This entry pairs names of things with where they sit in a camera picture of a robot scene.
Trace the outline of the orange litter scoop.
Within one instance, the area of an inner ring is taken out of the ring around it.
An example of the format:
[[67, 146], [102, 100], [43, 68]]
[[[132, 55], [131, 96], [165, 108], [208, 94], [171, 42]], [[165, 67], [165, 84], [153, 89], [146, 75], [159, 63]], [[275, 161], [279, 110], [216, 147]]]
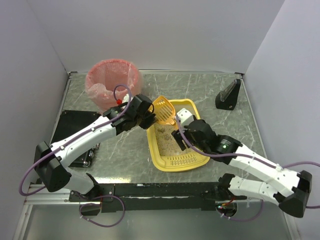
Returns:
[[155, 114], [156, 121], [160, 125], [176, 125], [176, 110], [171, 102], [163, 95], [158, 96], [148, 109], [149, 113]]

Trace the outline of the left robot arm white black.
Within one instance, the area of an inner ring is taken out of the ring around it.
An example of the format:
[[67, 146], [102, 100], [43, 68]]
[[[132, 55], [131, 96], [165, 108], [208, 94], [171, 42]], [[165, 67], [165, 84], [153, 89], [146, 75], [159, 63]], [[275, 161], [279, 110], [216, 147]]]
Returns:
[[71, 163], [97, 144], [128, 132], [136, 126], [148, 129], [156, 121], [152, 100], [143, 94], [134, 96], [105, 111], [96, 121], [75, 134], [48, 145], [36, 147], [35, 159], [48, 155], [34, 169], [49, 192], [69, 189], [82, 195], [97, 195], [99, 184], [89, 174], [80, 174], [69, 168]]

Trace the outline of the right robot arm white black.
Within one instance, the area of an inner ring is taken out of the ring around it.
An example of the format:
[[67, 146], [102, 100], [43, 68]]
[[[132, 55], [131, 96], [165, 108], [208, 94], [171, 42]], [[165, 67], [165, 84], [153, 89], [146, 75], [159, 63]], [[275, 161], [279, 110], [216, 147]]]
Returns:
[[217, 135], [203, 119], [194, 119], [185, 124], [177, 117], [176, 123], [176, 141], [182, 150], [189, 147], [203, 156], [257, 178], [250, 180], [224, 174], [219, 184], [232, 196], [260, 199], [277, 205], [292, 217], [304, 216], [312, 188], [311, 173], [282, 167], [228, 135]]

